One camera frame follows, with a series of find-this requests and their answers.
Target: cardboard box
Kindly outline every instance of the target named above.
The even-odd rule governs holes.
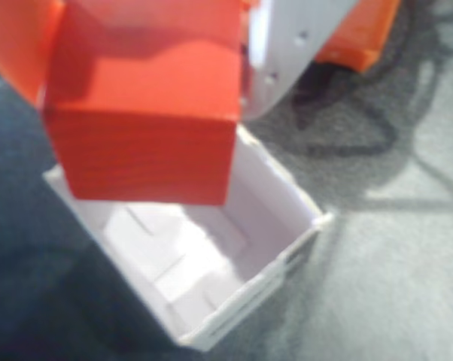
[[[208,350],[283,283],[321,211],[239,127],[226,204],[81,201],[45,179],[179,345]]]

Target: orange object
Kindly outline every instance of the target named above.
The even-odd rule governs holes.
[[[33,105],[63,9],[60,0],[0,0],[0,74]]]
[[[360,0],[315,60],[368,70],[382,54],[399,5],[400,0]]]
[[[68,1],[42,113],[78,198],[223,203],[240,119],[241,6]]]

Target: open box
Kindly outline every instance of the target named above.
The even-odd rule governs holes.
[[[80,201],[45,179],[179,345],[208,350],[283,283],[321,211],[244,128],[222,207]]]

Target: floor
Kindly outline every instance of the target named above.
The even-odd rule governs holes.
[[[334,221],[204,357],[453,360],[453,0],[406,2],[368,74],[313,79],[249,127]],[[200,359],[167,351],[44,184],[53,164],[37,114],[0,81],[0,360]]]

